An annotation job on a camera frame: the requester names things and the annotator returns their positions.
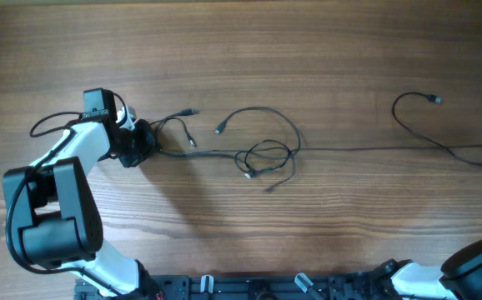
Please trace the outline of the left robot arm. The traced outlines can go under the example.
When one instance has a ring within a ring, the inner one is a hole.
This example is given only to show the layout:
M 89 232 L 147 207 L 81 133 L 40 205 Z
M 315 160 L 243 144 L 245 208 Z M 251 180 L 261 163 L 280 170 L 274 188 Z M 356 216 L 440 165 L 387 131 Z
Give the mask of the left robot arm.
M 134 168 L 157 152 L 150 125 L 119 95 L 84 92 L 83 112 L 61 126 L 62 138 L 41 158 L 7 171 L 5 238 L 13 260 L 40 275 L 73 273 L 107 298 L 161 299 L 161 287 L 142 263 L 125 257 L 103 237 L 87 175 L 105 159 Z

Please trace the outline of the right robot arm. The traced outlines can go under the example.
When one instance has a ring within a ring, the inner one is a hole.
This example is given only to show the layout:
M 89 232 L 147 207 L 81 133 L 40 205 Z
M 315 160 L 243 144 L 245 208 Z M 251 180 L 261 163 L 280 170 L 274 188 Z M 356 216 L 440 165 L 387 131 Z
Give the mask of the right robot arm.
M 482 299 L 482 239 L 440 267 L 387 262 L 373 271 L 369 282 L 382 299 Z

